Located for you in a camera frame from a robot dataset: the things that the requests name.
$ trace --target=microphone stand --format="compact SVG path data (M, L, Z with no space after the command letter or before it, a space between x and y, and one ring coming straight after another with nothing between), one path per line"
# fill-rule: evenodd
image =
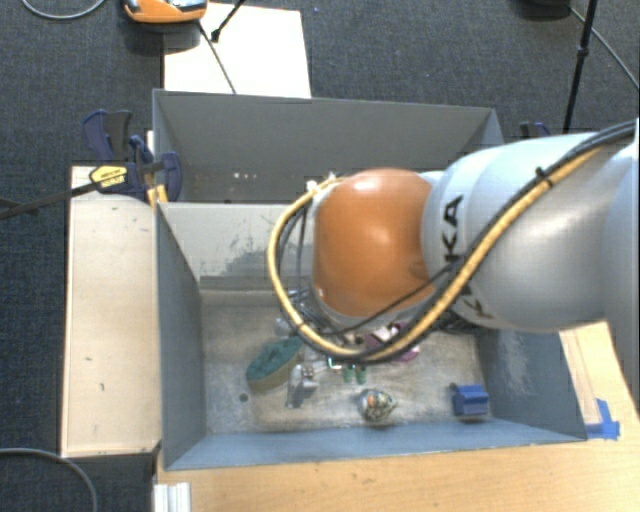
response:
M582 29L582 37L580 38L580 44L578 45L576 69L573 72L573 83L571 84L571 93L569 94L569 103L567 104L567 111L564 116L562 133L569 133L569 129L571 128L571 118L573 117L573 109L576 105L576 97L578 96L582 67L584 66L584 61L587 58L587 55L589 55L589 38L591 37L593 19L596 15L597 4L598 0L589 0L587 14L584 19L584 27Z

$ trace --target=blue tape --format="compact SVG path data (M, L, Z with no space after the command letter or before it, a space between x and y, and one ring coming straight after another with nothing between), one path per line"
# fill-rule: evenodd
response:
M589 423L585 425L589 439L612 439L617 441L620 437L620 422L613 421L609 406L605 400L596 398L600 410L601 423Z

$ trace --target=blue block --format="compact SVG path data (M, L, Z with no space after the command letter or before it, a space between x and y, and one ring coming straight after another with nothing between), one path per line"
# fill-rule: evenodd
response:
M453 411L456 416L482 416L489 414L489 393L482 385L456 386Z

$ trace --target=wooden board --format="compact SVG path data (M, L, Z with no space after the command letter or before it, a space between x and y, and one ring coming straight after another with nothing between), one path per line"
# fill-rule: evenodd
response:
M74 168L73 185L90 168ZM92 192L69 211L63 456L151 451L160 440L153 214Z

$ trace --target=small green object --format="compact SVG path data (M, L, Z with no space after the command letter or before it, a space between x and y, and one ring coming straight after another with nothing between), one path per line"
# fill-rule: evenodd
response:
M302 344L299 336L267 343L247 368L246 378L251 391L264 392L287 382Z
M349 382L353 382L353 373L354 373L353 365L345 364L342 367L342 380L346 384L348 384Z
M356 382L358 384L367 383L367 369L364 366L358 366L356 368Z

